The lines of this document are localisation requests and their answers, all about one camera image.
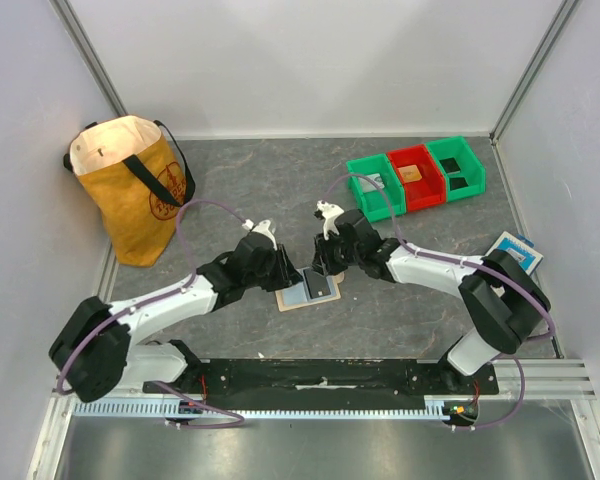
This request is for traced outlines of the black credit card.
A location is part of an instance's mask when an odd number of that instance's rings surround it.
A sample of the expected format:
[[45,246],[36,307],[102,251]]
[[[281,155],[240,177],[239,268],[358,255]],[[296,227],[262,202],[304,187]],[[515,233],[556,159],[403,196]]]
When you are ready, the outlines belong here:
[[323,299],[332,295],[331,283],[328,277],[315,272],[311,268],[303,270],[303,277],[307,298],[310,301]]

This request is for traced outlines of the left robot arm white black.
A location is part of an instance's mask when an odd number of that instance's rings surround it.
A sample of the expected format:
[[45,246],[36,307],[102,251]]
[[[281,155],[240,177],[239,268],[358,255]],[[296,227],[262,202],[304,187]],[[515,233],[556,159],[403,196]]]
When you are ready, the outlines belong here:
[[171,325],[241,300],[251,288],[275,292],[302,280],[282,244],[251,232],[234,250],[168,287],[121,302],[89,297],[79,303],[49,349],[60,371],[57,388],[67,383],[71,393],[90,403],[139,370],[141,382],[158,380],[178,392],[190,392],[199,384],[200,369],[177,347],[169,354],[174,361],[162,372],[156,365],[142,368],[132,348]]

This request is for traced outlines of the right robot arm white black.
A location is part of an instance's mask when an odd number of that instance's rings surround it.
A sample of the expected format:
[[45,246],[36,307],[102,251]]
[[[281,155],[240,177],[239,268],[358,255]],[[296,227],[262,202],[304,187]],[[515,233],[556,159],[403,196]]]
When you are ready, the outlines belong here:
[[315,216],[323,221],[314,238],[317,273],[335,276],[357,266],[373,279],[424,286],[464,302],[473,329],[447,351],[437,371],[449,393],[463,392],[497,356],[515,354],[541,322],[553,330],[549,299],[506,251],[463,257],[403,244],[381,237],[362,211],[324,201]]

